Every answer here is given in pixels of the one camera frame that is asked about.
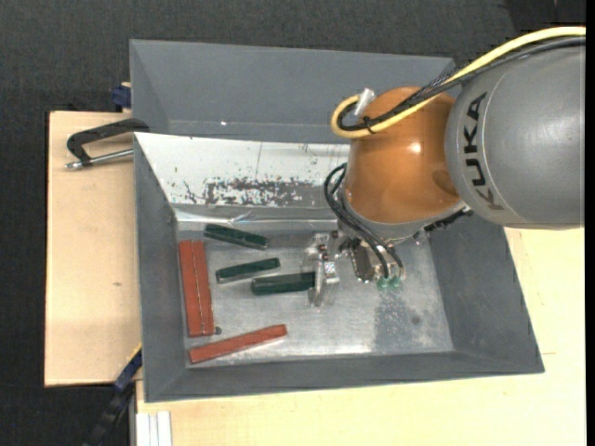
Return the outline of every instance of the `white strip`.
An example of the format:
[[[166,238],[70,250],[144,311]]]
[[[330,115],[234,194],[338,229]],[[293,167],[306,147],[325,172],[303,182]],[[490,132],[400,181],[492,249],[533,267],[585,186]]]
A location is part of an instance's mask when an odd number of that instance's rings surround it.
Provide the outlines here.
[[[151,446],[151,418],[148,413],[137,413],[137,446]]]
[[[159,446],[172,446],[171,439],[171,414],[167,411],[157,414],[157,433]]]
[[[157,416],[155,414],[151,414],[149,416],[149,429],[151,431],[151,436],[149,437],[150,446],[159,446],[159,433],[157,431]]]

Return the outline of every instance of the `green block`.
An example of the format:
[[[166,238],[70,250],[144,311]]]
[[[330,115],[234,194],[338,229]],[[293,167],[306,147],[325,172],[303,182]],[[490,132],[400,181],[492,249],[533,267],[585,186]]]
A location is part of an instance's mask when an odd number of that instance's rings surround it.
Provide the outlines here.
[[[315,279],[314,272],[266,276],[253,279],[251,288],[255,295],[294,293],[308,291],[308,289],[314,287]]]
[[[267,249],[269,239],[259,234],[221,227],[220,225],[206,225],[205,237],[225,243],[238,244],[245,248]]]
[[[239,264],[236,266],[229,266],[228,268],[218,269],[215,271],[217,282],[223,284],[224,282],[239,281],[241,279],[251,278],[255,274],[269,269],[277,269],[281,266],[278,257],[270,259],[263,259],[262,261],[255,261],[253,263]]]

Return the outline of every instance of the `black cable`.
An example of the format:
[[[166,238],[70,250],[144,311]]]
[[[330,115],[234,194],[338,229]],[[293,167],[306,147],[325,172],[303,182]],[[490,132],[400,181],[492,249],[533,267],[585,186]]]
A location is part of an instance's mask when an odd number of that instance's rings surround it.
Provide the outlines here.
[[[334,195],[340,187],[345,176],[346,166],[347,164],[342,164],[336,167],[334,170],[332,170],[331,173],[328,175],[328,177],[324,181],[324,197],[326,198],[328,205],[331,207],[331,210],[333,210],[333,213],[337,215],[337,218],[341,220],[345,225],[355,230],[355,232],[368,243],[370,249],[372,249],[374,254],[377,256],[378,260],[380,261],[380,264],[382,265],[384,277],[389,278],[389,266],[384,256],[377,249],[377,246],[382,246],[386,250],[386,252],[395,260],[401,271],[403,271],[404,269],[403,261],[395,253],[394,249],[391,246],[389,246],[384,240],[382,240],[371,230],[362,225],[362,223],[357,218],[355,218],[355,216],[353,216],[347,211],[343,203],[342,197],[339,196],[338,201],[334,198]],[[342,171],[341,175],[339,176],[337,182],[334,184],[333,188],[329,190],[329,185],[332,178],[339,171]]]
[[[494,68],[496,68],[498,66],[509,63],[515,59],[520,59],[520,58],[523,58],[523,57],[526,57],[529,55],[533,55],[535,53],[539,53],[542,51],[549,51],[551,49],[556,49],[556,48],[566,47],[566,46],[579,46],[579,45],[584,45],[585,43],[586,43],[585,36],[557,38],[557,39],[554,39],[551,41],[546,41],[546,43],[540,43],[538,45],[533,45],[533,46],[526,48],[524,50],[510,53],[506,57],[497,59],[490,64],[487,64],[485,66],[482,66],[481,68],[478,68],[475,71],[469,72],[469,73],[467,73],[463,76],[460,76],[452,81],[449,81],[448,83],[444,83],[444,81],[446,81],[448,78],[452,77],[453,74],[455,74],[461,70],[461,68],[454,68],[452,70],[449,70],[448,72],[445,72],[445,73],[439,75],[437,78],[435,78],[434,80],[429,82],[427,85],[424,85],[422,88],[418,89],[418,91],[416,91],[414,94],[409,96],[407,99],[401,101],[399,104],[397,104],[390,111],[387,111],[384,114],[381,114],[378,117],[375,117],[374,119],[366,117],[365,121],[363,123],[359,123],[356,125],[344,125],[343,119],[345,118],[345,116],[347,116],[348,113],[351,112],[351,110],[355,107],[355,105],[357,103],[357,102],[353,102],[352,104],[347,106],[338,115],[337,126],[341,130],[345,130],[348,132],[360,130],[360,129],[367,129],[369,132],[374,133],[373,129],[374,129],[375,124],[382,123],[382,122],[390,119],[391,117],[394,117],[395,115],[398,115],[401,112],[404,112],[404,111],[416,106],[417,104],[419,104],[420,102],[423,102],[426,99],[429,99],[429,98],[432,98],[438,94],[441,94],[442,92],[447,91],[448,89],[450,89],[456,85],[465,83],[469,79],[472,79],[480,74],[483,74],[484,72],[493,70]]]
[[[384,259],[384,256],[376,248],[374,243],[371,243],[371,239],[367,236],[367,234],[365,232],[363,232],[357,226],[356,223],[354,223],[354,220],[351,219],[349,214],[347,212],[343,211],[341,209],[339,203],[336,202],[335,199],[333,198],[333,195],[335,194],[339,185],[343,181],[343,177],[345,176],[345,167],[346,166],[347,166],[347,164],[342,164],[342,165],[336,167],[334,170],[331,171],[331,173],[328,175],[328,177],[326,177],[326,180],[324,181],[324,197],[326,198],[326,202],[330,206],[331,210],[333,210],[333,213],[335,213],[337,218],[340,221],[342,221],[345,225],[347,225],[348,227],[354,229],[368,243],[368,245],[370,246],[372,251],[374,251],[374,254],[377,256],[378,260],[380,261],[380,264],[382,265],[382,270],[384,271],[384,277],[388,278],[390,276],[389,265],[387,264],[386,259]],[[341,173],[337,183],[335,183],[335,185],[333,186],[333,189],[331,189],[329,191],[328,187],[330,185],[331,179],[339,170],[343,170],[343,172]]]

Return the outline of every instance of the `red bar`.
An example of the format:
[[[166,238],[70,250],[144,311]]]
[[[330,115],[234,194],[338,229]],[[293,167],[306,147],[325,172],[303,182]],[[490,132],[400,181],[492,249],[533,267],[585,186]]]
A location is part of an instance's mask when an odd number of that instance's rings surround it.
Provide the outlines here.
[[[192,242],[180,242],[178,244],[178,251],[179,268],[182,275],[182,287],[184,290],[184,306],[186,307],[188,335],[190,337],[197,337],[203,333],[203,319],[198,299]]]
[[[244,350],[245,348],[251,348],[277,338],[285,337],[286,335],[287,327],[285,324],[272,325],[258,331],[249,332],[225,340],[219,340],[218,342],[212,342],[205,346],[191,348],[188,351],[188,356],[190,357],[191,363],[210,361],[217,357]]]
[[[213,306],[211,304],[211,290],[208,285],[208,271],[206,270],[206,254],[203,242],[192,242],[194,254],[194,274],[198,289],[198,303],[203,320],[203,335],[215,333],[215,320],[213,319]]]

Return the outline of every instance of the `wooden table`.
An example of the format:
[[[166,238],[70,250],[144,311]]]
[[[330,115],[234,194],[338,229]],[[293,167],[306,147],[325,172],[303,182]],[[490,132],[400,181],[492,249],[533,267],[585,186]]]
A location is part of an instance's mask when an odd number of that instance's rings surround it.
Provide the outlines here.
[[[113,381],[140,339],[132,164],[61,168],[68,135],[126,117],[50,115],[47,386]],[[175,446],[585,444],[585,232],[506,232],[544,374],[166,403],[139,380],[136,408],[170,411]]]

